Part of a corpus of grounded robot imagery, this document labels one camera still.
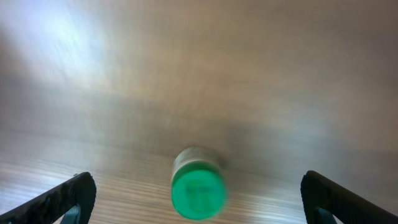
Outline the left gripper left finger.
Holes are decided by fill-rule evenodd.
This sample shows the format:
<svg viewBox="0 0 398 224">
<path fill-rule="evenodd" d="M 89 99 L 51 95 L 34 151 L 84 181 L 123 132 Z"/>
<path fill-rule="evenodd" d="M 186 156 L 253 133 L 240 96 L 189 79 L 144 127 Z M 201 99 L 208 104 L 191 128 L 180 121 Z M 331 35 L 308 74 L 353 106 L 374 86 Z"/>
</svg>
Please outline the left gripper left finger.
<svg viewBox="0 0 398 224">
<path fill-rule="evenodd" d="M 1 215 L 4 224 L 87 224 L 94 209 L 96 184 L 89 172 L 71 179 Z"/>
</svg>

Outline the green lid jar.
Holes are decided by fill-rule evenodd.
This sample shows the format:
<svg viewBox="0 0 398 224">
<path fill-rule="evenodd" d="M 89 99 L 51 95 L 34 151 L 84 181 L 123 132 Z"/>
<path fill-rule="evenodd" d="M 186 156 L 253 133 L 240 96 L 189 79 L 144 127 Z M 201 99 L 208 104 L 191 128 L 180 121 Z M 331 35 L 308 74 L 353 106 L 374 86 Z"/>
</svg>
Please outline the green lid jar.
<svg viewBox="0 0 398 224">
<path fill-rule="evenodd" d="M 184 149 L 173 163 L 170 197 L 184 218 L 203 221 L 217 216 L 228 201 L 217 153 L 200 146 Z"/>
</svg>

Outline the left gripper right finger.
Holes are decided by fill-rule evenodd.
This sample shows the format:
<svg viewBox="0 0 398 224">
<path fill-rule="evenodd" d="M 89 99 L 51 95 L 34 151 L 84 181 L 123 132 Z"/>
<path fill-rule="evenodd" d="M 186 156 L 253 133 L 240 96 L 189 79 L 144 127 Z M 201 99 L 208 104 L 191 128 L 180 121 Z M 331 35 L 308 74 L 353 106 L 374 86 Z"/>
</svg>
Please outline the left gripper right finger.
<svg viewBox="0 0 398 224">
<path fill-rule="evenodd" d="M 308 224 L 397 223 L 397 216 L 363 199 L 359 195 L 310 170 L 300 185 L 303 209 Z"/>
</svg>

